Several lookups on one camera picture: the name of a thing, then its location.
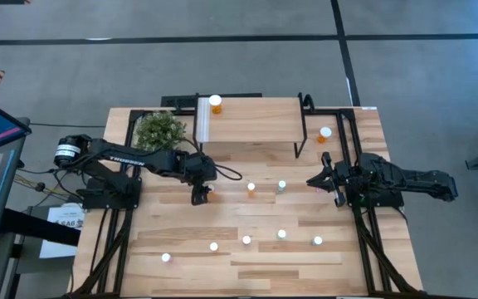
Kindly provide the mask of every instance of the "green plant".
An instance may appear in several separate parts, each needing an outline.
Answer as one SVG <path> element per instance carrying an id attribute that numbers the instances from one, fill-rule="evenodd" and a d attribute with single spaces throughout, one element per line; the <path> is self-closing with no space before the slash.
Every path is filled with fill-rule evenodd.
<path id="1" fill-rule="evenodd" d="M 136 129 L 136 147 L 142 150 L 173 150 L 182 142 L 186 124 L 173 113 L 155 112 L 146 115 Z"/>

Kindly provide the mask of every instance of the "leaves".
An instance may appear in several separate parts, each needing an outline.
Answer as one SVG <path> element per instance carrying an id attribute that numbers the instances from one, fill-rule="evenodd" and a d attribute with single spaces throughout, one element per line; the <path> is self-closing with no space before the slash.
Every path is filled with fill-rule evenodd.
<path id="1" fill-rule="evenodd" d="M 146 115 L 136 129 L 136 147 L 142 150 L 173 150 L 183 140 L 186 124 L 170 111 Z"/>

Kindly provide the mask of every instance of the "floor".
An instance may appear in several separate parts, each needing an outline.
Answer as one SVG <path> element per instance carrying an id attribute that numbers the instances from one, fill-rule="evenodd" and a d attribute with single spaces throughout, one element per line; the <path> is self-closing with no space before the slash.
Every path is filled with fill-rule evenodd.
<path id="1" fill-rule="evenodd" d="M 339 5 L 340 19 L 332 2 Z M 404 196 L 423 286 L 430 293 L 478 297 L 478 171 L 464 164 L 478 155 L 478 1 L 332 2 L 0 5 L 0 40 L 5 40 L 0 107 L 37 123 L 103 125 L 110 107 L 155 106 L 161 96 L 195 92 L 295 96 L 302 91 L 316 105 L 377 106 L 393 162 L 405 169 L 444 170 L 456 179 L 459 198 L 453 203 Z M 340 38 L 339 21 L 348 38 Z M 152 38 L 253 35 L 278 38 Z M 114 39 L 99 44 L 86 38 Z M 52 167 L 62 136 L 103 132 L 32 129 L 22 159 L 34 170 Z M 31 179 L 53 184 L 48 176 Z M 78 183 L 68 185 L 78 188 Z M 40 198 L 16 186 L 8 206 L 22 210 Z M 18 297 L 60 295 L 68 276 L 25 276 Z"/>

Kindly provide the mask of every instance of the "wooden tabletop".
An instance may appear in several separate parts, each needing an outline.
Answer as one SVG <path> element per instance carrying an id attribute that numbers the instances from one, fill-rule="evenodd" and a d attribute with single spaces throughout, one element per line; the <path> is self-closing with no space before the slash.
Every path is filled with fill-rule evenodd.
<path id="1" fill-rule="evenodd" d="M 209 98 L 198 99 L 197 141 L 301 142 L 300 101 L 295 98 L 223 98 L 213 114 Z"/>
<path id="2" fill-rule="evenodd" d="M 124 143 L 129 111 L 110 111 L 105 130 L 108 141 Z M 355 114 L 363 151 L 388 159 L 378 112 L 355 108 Z M 188 125 L 187 132 L 193 132 L 192 116 L 179 119 Z M 299 159 L 292 149 L 278 144 L 205 145 L 204 151 L 216 162 L 244 176 L 240 182 L 219 176 L 213 183 L 216 193 L 210 194 L 210 204 L 193 207 L 186 184 L 143 170 L 143 193 L 132 222 L 121 296 L 366 295 L 351 211 L 336 208 L 333 194 L 305 185 L 322 170 L 324 151 L 331 153 L 334 162 L 342 159 L 336 120 L 315 115 L 307 116 L 306 121 L 310 140 Z M 319 144 L 315 137 L 323 126 L 332 128 L 333 136 Z M 346 132 L 351 140 L 349 130 Z M 112 162 L 106 164 L 119 168 Z M 281 179 L 287 187 L 279 193 Z M 246 191 L 249 182 L 256 184 L 253 196 Z M 392 208 L 376 211 L 385 253 L 410 284 L 422 288 L 405 221 Z M 89 273 L 102 213 L 94 210 L 85 217 L 74 265 L 76 286 Z M 98 257 L 110 217 L 106 219 Z M 276 238 L 282 228 L 287 232 L 284 240 Z M 248 246 L 241 242 L 245 235 L 252 239 Z M 322 245 L 311 244 L 315 236 L 324 239 Z M 219 244 L 217 252 L 210 251 L 211 242 Z M 161 261 L 164 252 L 171 254 L 170 263 Z M 375 285 L 380 289 L 377 260 L 371 252 L 370 257 Z M 113 287 L 117 257 L 113 261 L 107 290 Z"/>

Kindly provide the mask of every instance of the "robotic arm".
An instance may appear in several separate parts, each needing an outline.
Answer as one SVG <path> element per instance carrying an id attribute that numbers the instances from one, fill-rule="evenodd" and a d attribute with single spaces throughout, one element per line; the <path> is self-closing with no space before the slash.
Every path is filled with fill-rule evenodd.
<path id="1" fill-rule="evenodd" d="M 124 199 L 139 197 L 141 181 L 108 169 L 99 163 L 103 159 L 145 167 L 153 174 L 175 178 L 193 186 L 192 205 L 207 203 L 209 188 L 203 184 L 217 178 L 215 163 L 201 152 L 189 154 L 187 151 L 173 149 L 148 152 L 112 144 L 103 139 L 91 139 L 88 135 L 70 135 L 60 139 L 55 165 L 59 169 L 83 172 L 93 178 L 87 189 L 77 190 L 85 198 L 84 208 L 104 208 L 101 207 L 104 200 L 100 199 L 104 196 L 121 205 Z"/>
<path id="2" fill-rule="evenodd" d="M 346 192 L 364 194 L 372 200 L 377 199 L 384 190 L 418 192 L 431 195 L 435 199 L 450 202 L 458 195 L 455 180 L 444 172 L 416 171 L 401 169 L 377 154 L 362 153 L 354 167 L 344 161 L 331 167 L 329 153 L 322 154 L 324 168 L 320 174 L 307 180 L 307 185 L 336 194 L 338 207 L 346 203 L 339 187 Z"/>

